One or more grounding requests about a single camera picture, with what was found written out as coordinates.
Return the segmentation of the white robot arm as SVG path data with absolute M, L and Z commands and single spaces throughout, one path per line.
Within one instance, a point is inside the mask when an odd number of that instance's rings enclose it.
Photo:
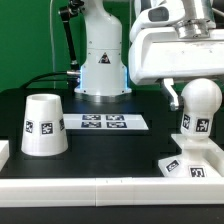
M 134 0 L 127 65 L 121 60 L 120 21 L 105 11 L 103 0 L 83 2 L 87 50 L 77 94 L 114 101 L 131 92 L 129 82 L 159 83 L 177 110 L 175 81 L 224 76 L 224 29 L 216 27 L 213 0 Z

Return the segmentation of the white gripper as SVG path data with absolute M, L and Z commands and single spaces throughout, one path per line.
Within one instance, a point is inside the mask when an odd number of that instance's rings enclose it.
M 182 97 L 173 79 L 224 75 L 224 30 L 211 30 L 209 38 L 180 39 L 173 27 L 144 29 L 129 49 L 129 74 L 136 85 L 163 79 L 161 90 L 177 111 Z

